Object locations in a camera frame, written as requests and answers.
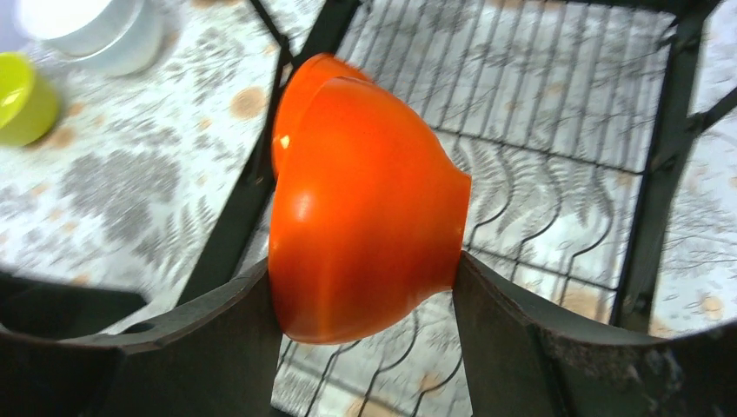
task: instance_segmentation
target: table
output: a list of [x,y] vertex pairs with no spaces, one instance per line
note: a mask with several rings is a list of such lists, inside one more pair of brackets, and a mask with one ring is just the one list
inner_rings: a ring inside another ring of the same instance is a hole
[[[103,78],[25,46],[63,114],[38,143],[0,149],[0,265],[143,292],[150,304],[110,332],[176,303],[262,130],[276,65],[249,4],[156,4],[167,37],[141,74]],[[297,48],[321,7],[269,2]]]

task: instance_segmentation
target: leaf print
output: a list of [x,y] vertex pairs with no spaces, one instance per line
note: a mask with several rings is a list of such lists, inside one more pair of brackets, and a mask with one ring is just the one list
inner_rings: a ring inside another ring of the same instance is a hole
[[186,278],[202,250],[202,238],[215,220],[207,199],[200,197],[194,208],[184,206],[170,214],[162,228],[152,228],[133,252],[175,280]]
[[308,404],[317,396],[319,387],[313,378],[287,371],[276,376],[273,398],[284,411],[304,415]]
[[14,185],[0,188],[0,219],[10,220],[36,211],[37,207],[37,199],[31,193],[21,193]]
[[394,326],[364,339],[362,345],[365,348],[381,352],[384,363],[392,363],[404,355],[412,346],[413,336],[418,331],[417,322],[417,312],[413,311]]
[[179,162],[167,156],[116,150],[76,159],[60,189],[75,213],[103,216],[109,239],[132,242],[150,226],[149,205],[170,202],[179,181]]
[[468,141],[472,158],[471,203],[476,223],[485,222],[509,198],[509,179],[503,161],[491,155],[498,147],[476,140]]
[[194,75],[194,104],[202,105],[216,90],[233,80],[236,69],[247,54],[243,44],[226,32],[207,28],[181,55],[164,67],[166,77],[181,82]]
[[513,167],[512,189],[509,207],[499,219],[497,233],[503,233],[509,226],[526,216],[529,220],[545,218],[555,204],[556,195],[548,174],[541,168],[548,161],[543,156],[530,152],[506,151],[502,158]]
[[461,349],[461,339],[458,330],[452,321],[443,321],[434,325],[428,337],[427,346],[437,351],[447,353]]
[[455,145],[453,145],[453,150],[450,152],[450,159],[458,169],[471,175],[471,165],[468,162],[468,155],[463,150],[460,140],[456,141]]

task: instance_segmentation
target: wire grid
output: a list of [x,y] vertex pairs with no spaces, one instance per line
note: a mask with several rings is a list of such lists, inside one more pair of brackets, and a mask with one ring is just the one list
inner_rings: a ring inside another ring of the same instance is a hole
[[[607,321],[667,63],[672,17],[524,0],[375,0],[339,56],[410,105],[474,183],[465,249]],[[267,252],[267,211],[245,265]],[[282,344],[293,415],[471,415],[450,294],[368,339]]]

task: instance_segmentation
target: orange stain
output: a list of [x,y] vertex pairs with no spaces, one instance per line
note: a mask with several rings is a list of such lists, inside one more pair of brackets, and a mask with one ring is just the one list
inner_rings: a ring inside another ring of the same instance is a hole
[[445,388],[445,387],[443,386],[443,387],[439,387],[437,389],[433,389],[433,388],[441,385],[442,384],[442,381],[443,381],[443,378],[439,374],[437,374],[435,372],[425,373],[422,376],[422,379],[420,380],[420,389],[419,389],[419,392],[420,393],[425,393],[425,395],[428,396],[428,397],[436,397],[436,396],[440,395],[440,393],[442,392],[443,388]]
[[76,230],[77,226],[79,226],[79,223],[77,222],[66,222],[62,228],[66,233],[72,233]]
[[266,93],[260,87],[239,91],[230,101],[230,114],[236,119],[253,119],[266,109]]
[[212,126],[212,120],[210,120],[208,117],[203,117],[203,119],[197,125],[197,128],[199,128],[202,131],[210,126]]
[[76,139],[76,130],[71,127],[59,128],[51,133],[42,146],[56,149],[69,147]]
[[84,107],[85,107],[84,103],[80,103],[80,102],[72,103],[69,109],[67,110],[67,115],[71,117],[79,116],[79,114],[82,113],[82,111],[84,110]]
[[713,295],[701,297],[701,311],[710,321],[719,321],[724,317],[724,303]]
[[49,184],[47,184],[45,182],[42,182],[42,183],[36,185],[34,188],[30,189],[30,193],[34,197],[38,197],[41,194],[45,193],[49,188],[50,188],[50,185]]
[[89,274],[80,274],[71,279],[71,285],[84,285],[90,281]]
[[164,46],[170,47],[176,43],[176,41],[179,40],[180,33],[176,30],[169,33],[166,38],[164,39]]
[[105,115],[95,117],[95,119],[92,120],[92,124],[95,125],[96,128],[102,127],[105,124]]
[[64,212],[58,208],[51,210],[51,213],[49,213],[49,220],[51,220],[52,222],[55,222],[61,219],[63,214]]
[[346,411],[345,417],[399,417],[399,414],[373,401],[367,402],[363,410],[361,410],[362,407],[363,398],[354,400]]

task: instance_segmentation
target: bowl rim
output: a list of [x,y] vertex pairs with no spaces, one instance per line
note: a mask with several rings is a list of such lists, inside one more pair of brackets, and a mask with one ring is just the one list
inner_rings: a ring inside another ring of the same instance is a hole
[[70,30],[70,31],[64,33],[63,35],[57,35],[57,36],[40,36],[34,30],[29,30],[28,29],[28,26],[26,25],[27,19],[24,19],[21,16],[22,15],[22,13],[21,13],[22,4],[23,5],[26,5],[26,3],[28,2],[28,0],[25,0],[25,1],[24,0],[17,0],[17,2],[16,2],[16,9],[15,9],[15,13],[14,13],[14,16],[13,16],[13,23],[15,24],[16,29],[19,32],[22,32],[23,35],[26,35],[30,39],[34,39],[34,40],[39,41],[39,42],[54,42],[56,40],[65,38],[65,37],[67,37],[67,36],[69,36],[69,35],[71,35],[73,33],[77,33],[80,30],[84,30],[85,28],[87,28],[88,26],[90,26],[115,1],[118,1],[118,0],[106,0],[107,3],[104,5],[104,7],[102,7],[100,9],[100,12],[97,13],[94,17],[92,17],[88,22],[86,22],[85,24],[83,24],[81,26],[78,26],[78,27],[74,28],[73,30]]
[[30,92],[33,90],[34,86],[36,85],[36,69],[34,68],[33,64],[29,60],[29,58],[21,53],[18,52],[0,52],[0,62],[5,59],[10,59],[13,61],[16,61],[18,63],[21,63],[27,74],[28,74],[28,83],[24,87],[21,88],[21,94],[17,98],[18,101],[20,101],[16,111],[13,111],[8,114],[6,118],[2,118],[2,115],[0,115],[0,129],[4,128],[8,124],[10,124],[13,119],[18,116],[21,111],[25,108],[26,103],[28,103],[28,99],[30,97]]
[[138,21],[138,17],[142,14],[144,6],[146,5],[146,3],[149,3],[149,1],[150,0],[136,0],[133,14],[130,15],[130,19],[128,19],[128,22],[125,24],[125,26],[123,26],[116,38],[113,39],[112,42],[105,45],[101,50],[85,56],[68,56],[62,52],[57,51],[55,54],[56,58],[59,61],[63,61],[65,63],[80,63],[82,61],[87,61],[88,59],[95,58],[107,53],[107,51],[114,48],[128,34],[128,32],[130,32],[130,28],[132,28],[133,25],[136,24],[136,22]]

